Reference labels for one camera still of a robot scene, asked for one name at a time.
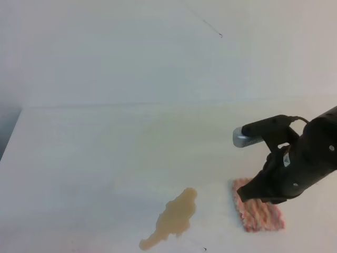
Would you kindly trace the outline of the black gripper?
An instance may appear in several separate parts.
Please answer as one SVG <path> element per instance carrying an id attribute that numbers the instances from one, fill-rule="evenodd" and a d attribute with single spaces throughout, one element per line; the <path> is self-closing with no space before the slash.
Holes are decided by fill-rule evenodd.
<path id="1" fill-rule="evenodd" d="M 242 202 L 260 199 L 282 203 L 336 171 L 336 127 L 307 125 L 298 135 L 291 128 L 272 134 L 263 169 L 236 191 Z"/>

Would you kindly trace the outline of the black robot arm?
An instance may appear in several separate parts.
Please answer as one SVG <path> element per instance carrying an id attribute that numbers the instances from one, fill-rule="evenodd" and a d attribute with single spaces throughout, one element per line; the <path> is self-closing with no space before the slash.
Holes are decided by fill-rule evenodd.
<path id="1" fill-rule="evenodd" d="M 265 142 L 270 150 L 262 170 L 237 190 L 242 202 L 283 203 L 336 171 L 336 108 L 306 121 L 302 135 L 290 127 L 297 120 L 277 115 L 234 130 L 237 148 Z"/>

